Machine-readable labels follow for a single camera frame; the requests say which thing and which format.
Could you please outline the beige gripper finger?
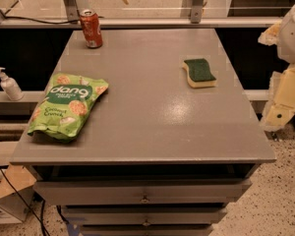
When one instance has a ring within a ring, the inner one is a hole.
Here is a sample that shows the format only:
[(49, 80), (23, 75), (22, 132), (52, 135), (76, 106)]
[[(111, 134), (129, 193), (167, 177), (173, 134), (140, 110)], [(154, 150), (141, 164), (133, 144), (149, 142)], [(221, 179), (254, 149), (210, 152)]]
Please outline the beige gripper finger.
[(291, 64), (282, 73), (272, 73), (261, 126), (264, 130), (280, 130), (294, 115), (295, 64)]
[(258, 38), (258, 43), (272, 46), (278, 43), (278, 34), (280, 30), (281, 22), (273, 24), (271, 27), (267, 28)]

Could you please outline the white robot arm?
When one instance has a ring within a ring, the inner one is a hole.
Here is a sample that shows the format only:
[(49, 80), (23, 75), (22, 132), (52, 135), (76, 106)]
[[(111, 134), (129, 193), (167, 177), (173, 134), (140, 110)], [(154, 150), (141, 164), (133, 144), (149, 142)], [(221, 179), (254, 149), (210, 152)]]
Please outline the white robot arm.
[(280, 23), (261, 33), (258, 43), (275, 45), (278, 58), (288, 63), (282, 73), (272, 73), (268, 101), (262, 113), (263, 129), (276, 132), (283, 129), (295, 115), (295, 5)]

